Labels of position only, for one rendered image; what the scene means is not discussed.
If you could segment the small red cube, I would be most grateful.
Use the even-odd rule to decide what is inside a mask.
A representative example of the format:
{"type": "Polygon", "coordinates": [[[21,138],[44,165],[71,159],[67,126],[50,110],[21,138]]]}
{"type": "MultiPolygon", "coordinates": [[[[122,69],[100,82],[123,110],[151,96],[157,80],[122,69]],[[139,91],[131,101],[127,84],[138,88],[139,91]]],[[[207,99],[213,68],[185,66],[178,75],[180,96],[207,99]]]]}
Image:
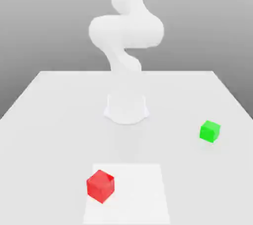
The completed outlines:
{"type": "Polygon", "coordinates": [[[98,170],[86,180],[86,187],[88,196],[103,204],[115,191],[115,178],[98,170]]]}

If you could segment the small green cube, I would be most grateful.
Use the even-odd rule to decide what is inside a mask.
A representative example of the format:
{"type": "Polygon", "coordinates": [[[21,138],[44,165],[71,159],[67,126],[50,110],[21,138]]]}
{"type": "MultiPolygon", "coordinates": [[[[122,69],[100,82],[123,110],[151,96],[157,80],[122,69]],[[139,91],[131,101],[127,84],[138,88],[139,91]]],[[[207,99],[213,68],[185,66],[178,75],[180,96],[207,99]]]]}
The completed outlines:
{"type": "Polygon", "coordinates": [[[210,143],[214,143],[214,141],[218,138],[220,132],[221,125],[206,120],[200,128],[199,137],[203,140],[206,140],[210,143]]]}

